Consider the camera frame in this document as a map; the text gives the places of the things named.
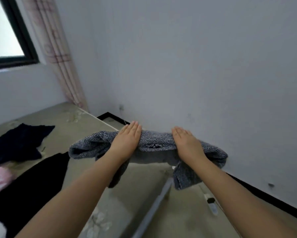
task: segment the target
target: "gray knit sweater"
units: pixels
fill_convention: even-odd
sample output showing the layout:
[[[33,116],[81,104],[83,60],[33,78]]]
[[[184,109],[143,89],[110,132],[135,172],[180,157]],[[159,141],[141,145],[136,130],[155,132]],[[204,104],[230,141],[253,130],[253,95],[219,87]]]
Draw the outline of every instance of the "gray knit sweater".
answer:
[[[111,146],[112,141],[118,132],[101,131],[79,140],[69,148],[69,156],[74,159],[92,158],[98,160]],[[221,149],[200,141],[206,157],[222,168],[228,155]],[[113,188],[125,172],[129,162],[148,163],[168,163],[176,166],[174,169],[174,184],[177,190],[188,188],[201,182],[197,174],[183,161],[179,159],[176,145],[172,134],[142,131],[138,148],[129,160],[124,162],[114,175],[109,188]]]

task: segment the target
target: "hand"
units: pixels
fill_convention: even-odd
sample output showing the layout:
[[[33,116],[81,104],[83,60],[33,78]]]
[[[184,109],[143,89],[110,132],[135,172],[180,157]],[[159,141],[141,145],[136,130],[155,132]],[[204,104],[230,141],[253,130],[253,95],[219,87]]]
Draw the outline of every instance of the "hand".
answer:
[[[137,121],[132,121],[130,125],[127,124],[115,136],[107,153],[120,158],[122,162],[126,161],[136,149],[141,132],[142,126]]]
[[[176,126],[172,128],[172,134],[179,157],[190,167],[196,160],[206,158],[202,144],[190,131]]]

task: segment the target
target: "curtain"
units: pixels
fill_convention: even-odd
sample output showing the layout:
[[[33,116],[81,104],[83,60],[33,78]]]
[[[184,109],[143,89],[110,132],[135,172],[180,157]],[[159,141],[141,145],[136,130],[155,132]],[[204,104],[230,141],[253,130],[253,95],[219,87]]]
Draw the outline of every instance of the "curtain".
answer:
[[[22,0],[35,29],[46,61],[53,68],[67,99],[88,111],[78,74],[54,0]]]

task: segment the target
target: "window frame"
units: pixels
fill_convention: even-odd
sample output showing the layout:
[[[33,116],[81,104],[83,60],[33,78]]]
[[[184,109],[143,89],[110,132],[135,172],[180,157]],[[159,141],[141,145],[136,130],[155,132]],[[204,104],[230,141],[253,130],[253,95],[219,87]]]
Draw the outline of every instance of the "window frame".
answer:
[[[34,44],[20,14],[16,0],[0,0],[24,56],[0,57],[0,69],[39,63]]]

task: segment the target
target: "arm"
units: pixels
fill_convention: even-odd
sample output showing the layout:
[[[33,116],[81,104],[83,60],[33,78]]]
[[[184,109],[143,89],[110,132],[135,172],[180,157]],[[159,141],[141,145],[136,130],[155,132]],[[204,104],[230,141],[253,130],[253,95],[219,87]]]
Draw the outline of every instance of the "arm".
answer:
[[[123,127],[107,153],[53,197],[16,238],[78,237],[115,172],[134,152],[140,136],[137,122]]]
[[[297,237],[246,188],[208,160],[190,131],[175,127],[172,133],[179,157],[203,180],[242,237]]]

